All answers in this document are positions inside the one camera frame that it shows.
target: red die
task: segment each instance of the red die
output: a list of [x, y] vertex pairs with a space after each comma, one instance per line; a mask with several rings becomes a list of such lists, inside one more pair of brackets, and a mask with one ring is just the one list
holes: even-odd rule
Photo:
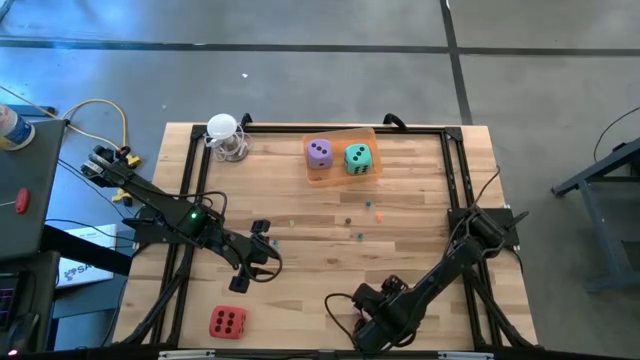
[[242, 308], [219, 305], [213, 309], [209, 335], [221, 339], [240, 339], [244, 335], [247, 312]]

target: teal die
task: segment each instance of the teal die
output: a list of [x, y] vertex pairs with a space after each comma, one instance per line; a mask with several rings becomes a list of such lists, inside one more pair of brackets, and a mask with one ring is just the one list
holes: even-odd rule
[[373, 167], [371, 150], [365, 144], [347, 146], [344, 151], [344, 164], [349, 175], [364, 175]]

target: die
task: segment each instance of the die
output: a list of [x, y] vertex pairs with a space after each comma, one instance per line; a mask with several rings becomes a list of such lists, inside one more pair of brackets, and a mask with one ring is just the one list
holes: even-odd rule
[[307, 144], [308, 164], [312, 169], [328, 169], [333, 165], [331, 142], [327, 139], [315, 139]]
[[349, 175], [364, 175], [373, 167], [371, 150], [366, 144], [353, 144], [344, 151], [344, 164]]
[[219, 305], [213, 309], [209, 335], [221, 339], [240, 339], [244, 335], [247, 312], [242, 308]]

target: table leg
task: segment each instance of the table leg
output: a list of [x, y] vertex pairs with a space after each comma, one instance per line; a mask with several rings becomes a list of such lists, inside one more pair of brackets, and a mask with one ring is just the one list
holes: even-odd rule
[[131, 268], [131, 257], [82, 240], [49, 225], [44, 226], [40, 250], [57, 251], [64, 258], [124, 276], [129, 275]]

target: yellow cable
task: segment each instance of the yellow cable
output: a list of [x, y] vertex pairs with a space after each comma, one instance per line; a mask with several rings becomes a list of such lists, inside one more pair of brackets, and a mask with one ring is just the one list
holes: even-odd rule
[[[86, 104], [90, 104], [90, 103], [97, 103], [97, 102], [101, 102], [101, 103], [109, 104], [109, 105], [113, 106], [116, 110], [118, 110], [118, 112], [120, 113], [120, 117], [122, 118], [122, 146], [127, 146], [127, 117], [126, 117], [126, 115], [124, 114], [124, 111], [122, 111], [122, 109], [121, 109], [118, 105], [116, 105], [114, 102], [112, 102], [112, 101], [105, 100], [105, 99], [89, 99], [89, 100], [85, 100], [85, 101], [83, 101], [83, 102], [81, 102], [81, 103], [79, 103], [79, 104], [77, 104], [77, 105], [74, 105], [71, 109], [67, 110], [67, 112], [65, 112], [65, 113], [62, 115], [62, 118], [63, 118], [63, 119], [69, 119], [69, 120], [71, 120], [71, 117], [73, 117], [73, 115], [75, 114], [75, 112], [76, 112], [79, 108], [81, 108], [81, 107], [85, 106]], [[93, 134], [89, 134], [89, 133], [87, 133], [87, 132], [84, 132], [84, 131], [82, 131], [82, 130], [78, 129], [77, 127], [75, 127], [75, 126], [73, 126], [73, 125], [69, 125], [69, 127], [70, 127], [71, 129], [73, 129], [73, 130], [75, 130], [75, 131], [79, 132], [79, 133], [80, 133], [80, 134], [82, 134], [82, 135], [88, 136], [88, 137], [90, 137], [90, 138], [94, 138], [94, 139], [102, 140], [102, 141], [104, 141], [104, 142], [106, 142], [106, 143], [111, 144], [111, 146], [115, 147], [116, 149], [120, 149], [120, 147], [119, 147], [119, 146], [117, 146], [116, 144], [114, 144], [113, 142], [111, 142], [111, 141], [109, 141], [109, 140], [107, 140], [107, 139], [105, 139], [105, 138], [102, 138], [102, 137], [100, 137], [100, 136], [96, 136], [96, 135], [93, 135]]]
[[[82, 106], [84, 106], [86, 104], [89, 104], [89, 103], [101, 102], [101, 103], [109, 104], [109, 105], [113, 106], [114, 108], [116, 108], [116, 110], [118, 110], [118, 112], [120, 113], [120, 116], [122, 117], [122, 146], [126, 146], [127, 145], [127, 117], [125, 116], [124, 111], [122, 111], [122, 109], [112, 101], [105, 100], [105, 99], [89, 99], [89, 100], [83, 101], [83, 102], [81, 102], [81, 103], [79, 103], [77, 105], [74, 105], [73, 107], [71, 107], [71, 109], [67, 110], [67, 112], [65, 112], [62, 115], [62, 118], [60, 118], [60, 117], [57, 117], [54, 114], [50, 113], [49, 111], [41, 108], [40, 106], [34, 104], [33, 102], [25, 99], [24, 97], [14, 93], [13, 91], [7, 89], [6, 87], [4, 87], [2, 85], [0, 85], [0, 89], [8, 92], [9, 94], [17, 97], [18, 99], [26, 102], [27, 104], [35, 107], [36, 109], [42, 111], [44, 114], [47, 114], [50, 117], [52, 117], [54, 119], [57, 119], [57, 120], [66, 119], [67, 115], [73, 116], [73, 114], [76, 112], [76, 110], [78, 110]], [[78, 129], [77, 127], [75, 127], [75, 126], [73, 126], [71, 124], [69, 124], [67, 126], [70, 129], [72, 129], [72, 130], [74, 130], [74, 131], [76, 131], [76, 132], [78, 132], [78, 133], [80, 133], [80, 134], [82, 134], [84, 136], [87, 136], [87, 137], [90, 137], [90, 138], [93, 138], [93, 139], [97, 139], [97, 140], [100, 140], [100, 141], [104, 141], [107, 144], [109, 144], [109, 145], [113, 146], [114, 148], [116, 148], [116, 150], [120, 150], [120, 146], [116, 145], [113, 141], [111, 141], [109, 139], [105, 139], [105, 138], [103, 138], [101, 136], [93, 135], [93, 134], [90, 134], [88, 132], [82, 131], [82, 130]]]

